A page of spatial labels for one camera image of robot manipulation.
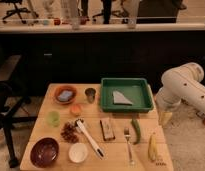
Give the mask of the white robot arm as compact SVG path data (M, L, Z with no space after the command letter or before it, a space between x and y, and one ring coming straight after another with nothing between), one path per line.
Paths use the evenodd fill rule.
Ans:
M205 119L205 86L201 84L204 70L198 63L190 62L171 68L162 74L162 87L156 94L159 124L164 126L172 117L172 111L185 100Z

